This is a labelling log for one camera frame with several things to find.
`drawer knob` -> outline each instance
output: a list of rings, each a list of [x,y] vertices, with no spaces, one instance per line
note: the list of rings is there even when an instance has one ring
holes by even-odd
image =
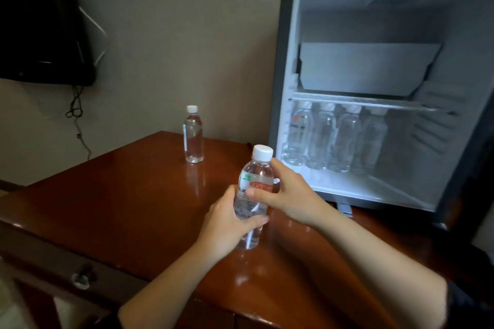
[[[91,287],[91,283],[96,281],[96,275],[90,264],[85,264],[71,277],[72,284],[80,289],[87,290]]]

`person's left hand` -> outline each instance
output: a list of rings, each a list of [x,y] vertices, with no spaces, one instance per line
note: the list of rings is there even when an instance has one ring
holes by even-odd
[[[206,248],[215,261],[232,252],[245,234],[269,221],[269,216],[262,215],[247,220],[237,217],[233,210],[237,188],[236,185],[230,185],[225,194],[211,205],[196,241],[196,245]]]

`black sleeve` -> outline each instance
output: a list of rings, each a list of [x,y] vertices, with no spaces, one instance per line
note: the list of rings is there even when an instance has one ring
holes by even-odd
[[[444,329],[494,329],[494,312],[448,281],[448,318]]]
[[[122,329],[122,325],[117,314],[112,313],[94,324],[93,329]]]

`open refrigerator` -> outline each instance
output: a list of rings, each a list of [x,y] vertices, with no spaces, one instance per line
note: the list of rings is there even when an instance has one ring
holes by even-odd
[[[372,172],[288,166],[325,200],[442,222],[494,140],[493,89],[494,0],[281,0],[269,145],[284,161],[301,101],[387,108]]]

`floor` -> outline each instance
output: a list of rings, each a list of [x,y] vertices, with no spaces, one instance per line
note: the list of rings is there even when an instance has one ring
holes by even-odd
[[[76,329],[84,318],[87,316],[78,307],[70,303],[55,298],[55,304],[60,317],[60,323],[63,329]],[[7,288],[0,281],[0,328],[2,329],[27,329],[24,324],[21,313],[16,305],[12,302]]]

